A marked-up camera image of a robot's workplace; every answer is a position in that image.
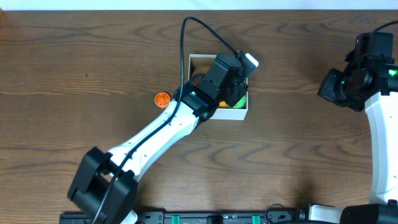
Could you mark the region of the green patterned ball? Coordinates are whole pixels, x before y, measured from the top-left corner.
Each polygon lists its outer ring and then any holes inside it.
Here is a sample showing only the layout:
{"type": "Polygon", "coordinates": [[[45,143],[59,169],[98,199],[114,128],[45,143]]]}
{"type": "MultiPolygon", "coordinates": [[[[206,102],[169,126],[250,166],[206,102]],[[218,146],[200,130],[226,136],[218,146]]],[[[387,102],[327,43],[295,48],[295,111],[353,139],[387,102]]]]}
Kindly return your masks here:
{"type": "Polygon", "coordinates": [[[247,97],[244,95],[234,106],[230,106],[232,109],[243,109],[246,106],[247,97]]]}

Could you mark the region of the brown plush toy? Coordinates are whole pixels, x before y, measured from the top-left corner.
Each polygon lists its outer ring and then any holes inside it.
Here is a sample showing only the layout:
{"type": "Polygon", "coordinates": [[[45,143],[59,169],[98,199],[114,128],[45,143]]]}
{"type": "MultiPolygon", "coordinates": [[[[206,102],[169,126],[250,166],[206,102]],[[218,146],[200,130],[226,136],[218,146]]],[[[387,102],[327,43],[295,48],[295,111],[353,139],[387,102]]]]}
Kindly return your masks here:
{"type": "Polygon", "coordinates": [[[202,65],[193,71],[190,78],[193,86],[203,86],[210,83],[206,77],[210,67],[210,65],[202,65]]]}

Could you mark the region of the white cardboard box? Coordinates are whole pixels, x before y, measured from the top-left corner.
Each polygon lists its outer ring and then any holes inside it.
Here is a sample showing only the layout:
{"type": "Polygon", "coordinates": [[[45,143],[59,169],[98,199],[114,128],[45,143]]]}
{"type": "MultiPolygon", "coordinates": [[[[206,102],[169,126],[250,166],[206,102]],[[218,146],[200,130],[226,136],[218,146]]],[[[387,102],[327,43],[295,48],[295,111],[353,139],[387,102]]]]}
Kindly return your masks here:
{"type": "MultiPolygon", "coordinates": [[[[193,71],[202,65],[212,65],[216,55],[214,54],[190,54],[188,60],[188,70],[189,70],[189,77],[193,71]]],[[[211,117],[213,120],[236,120],[242,121],[245,119],[246,114],[249,108],[249,97],[248,93],[246,93],[247,102],[246,106],[243,109],[232,109],[232,108],[220,108],[218,107],[215,111],[214,115],[211,117]]]]}

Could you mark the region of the orange patterned ball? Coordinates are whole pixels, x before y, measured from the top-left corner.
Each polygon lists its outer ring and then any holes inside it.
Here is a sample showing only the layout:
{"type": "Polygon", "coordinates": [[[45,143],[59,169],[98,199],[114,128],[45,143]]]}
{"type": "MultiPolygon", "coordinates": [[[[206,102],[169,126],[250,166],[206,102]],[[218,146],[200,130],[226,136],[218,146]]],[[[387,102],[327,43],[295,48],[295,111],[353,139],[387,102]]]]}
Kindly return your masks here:
{"type": "Polygon", "coordinates": [[[162,91],[156,94],[154,101],[157,107],[165,109],[171,102],[171,96],[169,93],[162,91]]]}

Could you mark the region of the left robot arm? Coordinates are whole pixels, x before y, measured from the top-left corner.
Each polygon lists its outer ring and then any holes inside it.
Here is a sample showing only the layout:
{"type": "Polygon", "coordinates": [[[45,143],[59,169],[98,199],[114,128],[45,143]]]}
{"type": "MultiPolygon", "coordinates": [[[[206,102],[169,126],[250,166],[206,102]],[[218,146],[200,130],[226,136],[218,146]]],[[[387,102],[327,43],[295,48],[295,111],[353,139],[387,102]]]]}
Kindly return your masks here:
{"type": "Polygon", "coordinates": [[[126,142],[81,160],[67,197],[92,223],[136,223],[138,183],[174,143],[208,121],[224,101],[234,106],[248,91],[247,78],[259,62],[251,54],[218,54],[207,73],[192,75],[164,111],[126,142]]]}

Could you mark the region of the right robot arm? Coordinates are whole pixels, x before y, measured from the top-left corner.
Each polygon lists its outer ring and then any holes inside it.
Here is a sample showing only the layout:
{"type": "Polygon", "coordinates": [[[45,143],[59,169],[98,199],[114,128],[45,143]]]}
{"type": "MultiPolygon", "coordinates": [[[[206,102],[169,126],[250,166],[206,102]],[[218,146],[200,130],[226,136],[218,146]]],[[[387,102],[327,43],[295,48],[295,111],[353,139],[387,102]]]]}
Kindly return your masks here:
{"type": "Polygon", "coordinates": [[[357,36],[343,71],[332,68],[318,95],[340,107],[364,111],[371,130],[373,176],[369,202],[345,208],[311,205],[307,223],[397,223],[397,65],[393,35],[378,30],[357,36]]]}

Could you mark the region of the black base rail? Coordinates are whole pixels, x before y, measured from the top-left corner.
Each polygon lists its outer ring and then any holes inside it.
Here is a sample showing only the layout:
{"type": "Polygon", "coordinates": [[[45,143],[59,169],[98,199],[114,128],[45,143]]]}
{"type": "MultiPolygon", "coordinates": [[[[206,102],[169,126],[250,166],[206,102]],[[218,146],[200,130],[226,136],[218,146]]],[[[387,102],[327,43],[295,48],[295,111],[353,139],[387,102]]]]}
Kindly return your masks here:
{"type": "Polygon", "coordinates": [[[284,210],[268,212],[233,213],[173,213],[142,212],[136,224],[267,224],[267,223],[308,223],[308,220],[296,220],[284,210]]]}

